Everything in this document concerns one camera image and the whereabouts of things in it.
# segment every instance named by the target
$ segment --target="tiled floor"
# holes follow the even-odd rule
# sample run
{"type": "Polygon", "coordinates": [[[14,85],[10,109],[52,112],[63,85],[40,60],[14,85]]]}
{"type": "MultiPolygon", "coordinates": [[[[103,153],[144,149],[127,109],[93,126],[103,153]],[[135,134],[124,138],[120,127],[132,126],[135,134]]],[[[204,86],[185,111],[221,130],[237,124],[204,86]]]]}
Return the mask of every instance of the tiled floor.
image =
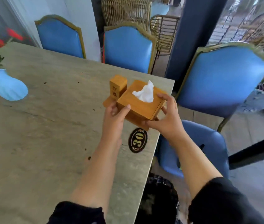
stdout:
{"type": "MultiPolygon", "coordinates": [[[[179,14],[179,10],[171,9],[170,13],[179,14]]],[[[153,75],[164,77],[169,56],[160,56],[156,60],[153,75]]],[[[181,119],[191,120],[216,129],[222,118],[195,112],[179,107],[181,119]]],[[[225,125],[222,131],[229,154],[236,153],[252,144],[264,139],[264,113],[236,113],[225,125]]],[[[191,203],[187,185],[182,178],[176,177],[164,171],[156,162],[152,172],[169,179],[178,192],[180,211],[183,223],[187,223],[188,206],[191,203]]],[[[230,180],[242,193],[244,193],[252,205],[264,216],[264,161],[257,162],[231,171],[230,180]]]]}

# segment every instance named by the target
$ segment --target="tabletop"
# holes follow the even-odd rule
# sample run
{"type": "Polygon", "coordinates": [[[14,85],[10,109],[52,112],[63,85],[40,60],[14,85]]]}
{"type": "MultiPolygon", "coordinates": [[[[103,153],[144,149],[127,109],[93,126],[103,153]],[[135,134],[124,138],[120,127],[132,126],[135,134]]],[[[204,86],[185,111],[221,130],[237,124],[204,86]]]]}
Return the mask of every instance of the tabletop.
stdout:
{"type": "MultiPolygon", "coordinates": [[[[0,97],[0,223],[46,223],[68,200],[101,136],[109,80],[128,86],[140,79],[171,94],[174,81],[19,43],[0,49],[7,73],[29,93],[19,101],[0,97]]],[[[134,223],[159,133],[132,153],[137,128],[124,122],[107,223],[134,223]]]]}

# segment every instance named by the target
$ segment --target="black sleeve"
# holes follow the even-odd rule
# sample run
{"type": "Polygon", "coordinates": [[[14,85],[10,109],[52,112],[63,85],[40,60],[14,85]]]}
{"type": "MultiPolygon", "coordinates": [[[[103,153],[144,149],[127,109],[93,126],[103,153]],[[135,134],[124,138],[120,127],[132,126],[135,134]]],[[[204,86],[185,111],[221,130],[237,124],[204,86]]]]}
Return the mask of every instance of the black sleeve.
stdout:
{"type": "Polygon", "coordinates": [[[264,224],[264,218],[251,206],[232,183],[225,178],[210,180],[189,207],[193,224],[264,224]]]}
{"type": "Polygon", "coordinates": [[[63,201],[57,204],[47,224],[106,224],[102,208],[88,208],[63,201]]]}

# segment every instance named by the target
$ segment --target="black oval sticker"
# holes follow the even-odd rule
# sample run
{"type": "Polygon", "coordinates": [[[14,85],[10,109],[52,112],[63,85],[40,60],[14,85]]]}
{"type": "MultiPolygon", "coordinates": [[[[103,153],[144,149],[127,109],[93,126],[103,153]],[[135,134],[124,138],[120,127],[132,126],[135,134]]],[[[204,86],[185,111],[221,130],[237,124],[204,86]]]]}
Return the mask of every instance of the black oval sticker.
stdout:
{"type": "Polygon", "coordinates": [[[133,153],[139,153],[147,144],[147,132],[142,128],[136,128],[129,137],[128,145],[133,153]]]}

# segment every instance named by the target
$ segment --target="tissue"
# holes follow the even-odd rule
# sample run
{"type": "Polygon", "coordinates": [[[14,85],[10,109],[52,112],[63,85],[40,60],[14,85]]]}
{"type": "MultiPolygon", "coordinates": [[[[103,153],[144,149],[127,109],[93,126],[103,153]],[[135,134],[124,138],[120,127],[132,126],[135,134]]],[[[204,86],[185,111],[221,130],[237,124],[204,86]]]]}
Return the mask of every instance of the tissue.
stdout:
{"type": "Polygon", "coordinates": [[[154,85],[149,80],[148,84],[143,87],[142,90],[136,92],[133,91],[132,94],[137,97],[139,100],[151,103],[154,100],[154,85]]]}

